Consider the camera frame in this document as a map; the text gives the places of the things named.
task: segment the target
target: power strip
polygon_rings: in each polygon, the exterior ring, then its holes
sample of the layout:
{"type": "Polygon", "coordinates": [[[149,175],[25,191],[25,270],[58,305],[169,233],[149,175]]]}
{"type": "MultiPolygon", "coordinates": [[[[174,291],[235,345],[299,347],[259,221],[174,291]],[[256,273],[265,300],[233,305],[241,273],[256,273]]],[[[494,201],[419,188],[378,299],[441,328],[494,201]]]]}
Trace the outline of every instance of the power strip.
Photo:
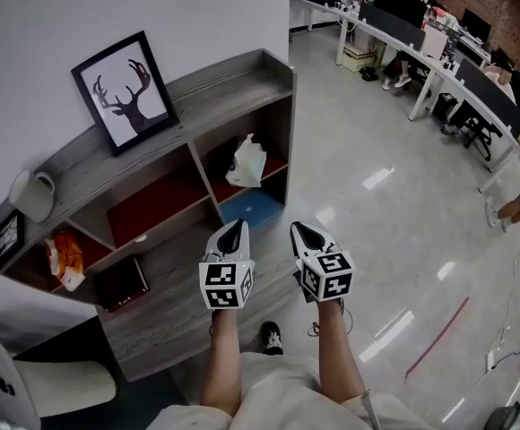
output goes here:
{"type": "Polygon", "coordinates": [[[485,373],[490,373],[493,369],[494,363],[494,351],[491,350],[491,352],[488,352],[488,354],[485,356],[485,373]]]}

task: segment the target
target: shiny floor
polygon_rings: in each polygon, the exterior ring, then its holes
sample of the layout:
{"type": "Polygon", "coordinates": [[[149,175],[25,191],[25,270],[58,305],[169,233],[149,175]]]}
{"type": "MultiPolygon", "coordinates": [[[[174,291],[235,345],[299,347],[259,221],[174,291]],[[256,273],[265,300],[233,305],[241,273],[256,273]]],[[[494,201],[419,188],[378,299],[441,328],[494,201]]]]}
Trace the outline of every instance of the shiny floor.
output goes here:
{"type": "MultiPolygon", "coordinates": [[[[477,149],[432,118],[410,122],[414,88],[385,92],[336,66],[338,34],[301,32],[290,44],[299,92],[285,215],[313,212],[351,252],[358,280],[345,305],[367,386],[436,428],[483,428],[493,409],[520,401],[520,356],[484,375],[488,351],[497,361],[519,349],[520,225],[488,228],[477,188],[490,173],[477,149]]],[[[502,204],[519,189],[515,161],[490,192],[502,204]]],[[[317,357],[314,305],[299,297],[274,318],[287,354],[317,357]]]]}

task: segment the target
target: office desk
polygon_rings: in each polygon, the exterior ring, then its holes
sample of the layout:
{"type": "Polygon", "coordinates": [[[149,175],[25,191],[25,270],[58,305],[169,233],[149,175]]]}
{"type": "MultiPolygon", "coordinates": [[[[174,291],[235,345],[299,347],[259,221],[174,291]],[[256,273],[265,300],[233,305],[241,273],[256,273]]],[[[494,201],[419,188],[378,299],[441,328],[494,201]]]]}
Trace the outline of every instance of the office desk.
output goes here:
{"type": "Polygon", "coordinates": [[[504,151],[501,156],[498,158],[497,162],[490,168],[492,172],[492,176],[489,180],[487,180],[482,186],[480,186],[479,191],[481,193],[487,191],[489,187],[497,181],[497,179],[501,176],[503,171],[505,170],[507,163],[515,157],[515,155],[520,155],[520,144],[517,139],[513,136],[507,126],[483,103],[481,100],[473,94],[470,90],[465,88],[462,82],[459,82],[455,78],[455,72],[451,72],[449,69],[445,69],[444,66],[432,57],[424,56],[420,51],[416,51],[413,47],[410,47],[400,41],[399,39],[395,39],[391,35],[385,33],[384,31],[377,29],[364,21],[360,21],[358,19],[358,13],[356,12],[343,12],[336,8],[330,8],[329,6],[324,6],[321,4],[316,4],[314,2],[310,2],[308,0],[290,0],[290,3],[300,4],[306,7],[306,11],[308,12],[308,20],[311,20],[311,14],[314,10],[318,10],[325,13],[335,14],[339,19],[342,20],[342,32],[340,35],[340,39],[338,40],[338,48],[336,52],[335,62],[337,65],[342,64],[342,56],[343,56],[343,47],[345,46],[346,35],[348,32],[348,23],[355,24],[359,30],[364,30],[369,35],[376,37],[377,39],[385,42],[387,45],[394,47],[397,50],[401,50],[418,60],[420,63],[426,65],[429,68],[429,75],[425,83],[423,84],[423,88],[421,89],[420,96],[417,98],[415,105],[413,106],[412,112],[409,115],[410,121],[413,121],[417,114],[420,111],[421,106],[425,102],[425,98],[428,95],[428,91],[431,88],[436,77],[442,79],[439,87],[437,87],[437,91],[432,91],[433,100],[431,104],[428,106],[429,113],[433,112],[433,109],[436,105],[439,91],[444,83],[449,84],[453,87],[453,90],[460,99],[467,100],[470,105],[472,105],[475,110],[477,110],[481,116],[487,120],[489,123],[493,123],[502,133],[505,135],[507,142],[509,143],[509,147],[506,151],[504,151]]]}
{"type": "Polygon", "coordinates": [[[468,39],[467,37],[465,37],[465,35],[463,35],[459,39],[459,42],[462,45],[471,49],[471,51],[473,53],[475,53],[481,59],[480,68],[483,68],[484,66],[491,64],[491,54],[488,53],[485,49],[483,49],[479,45],[473,43],[473,41],[468,39]]]}

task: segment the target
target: framed picture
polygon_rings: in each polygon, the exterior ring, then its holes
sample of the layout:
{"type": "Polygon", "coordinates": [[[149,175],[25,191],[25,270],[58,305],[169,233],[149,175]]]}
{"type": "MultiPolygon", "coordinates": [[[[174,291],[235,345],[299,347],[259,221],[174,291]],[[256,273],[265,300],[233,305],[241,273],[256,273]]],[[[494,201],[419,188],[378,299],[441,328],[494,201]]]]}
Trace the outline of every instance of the framed picture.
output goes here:
{"type": "Polygon", "coordinates": [[[25,242],[25,216],[14,211],[0,224],[0,269],[25,242]]]}
{"type": "Polygon", "coordinates": [[[115,155],[178,122],[144,32],[108,47],[72,73],[115,155]]]}

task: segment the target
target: computer monitor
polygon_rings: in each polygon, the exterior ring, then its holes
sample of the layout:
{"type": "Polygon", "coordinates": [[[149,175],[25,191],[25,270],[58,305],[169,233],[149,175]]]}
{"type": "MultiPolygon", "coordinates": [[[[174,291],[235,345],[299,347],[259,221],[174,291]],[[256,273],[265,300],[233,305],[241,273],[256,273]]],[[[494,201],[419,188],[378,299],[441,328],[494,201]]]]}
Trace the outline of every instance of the computer monitor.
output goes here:
{"type": "Polygon", "coordinates": [[[374,6],[420,29],[428,10],[428,6],[421,0],[374,0],[374,6]]]}
{"type": "Polygon", "coordinates": [[[465,9],[464,18],[461,20],[462,27],[471,35],[480,39],[483,43],[490,36],[491,26],[477,14],[465,9]]]}

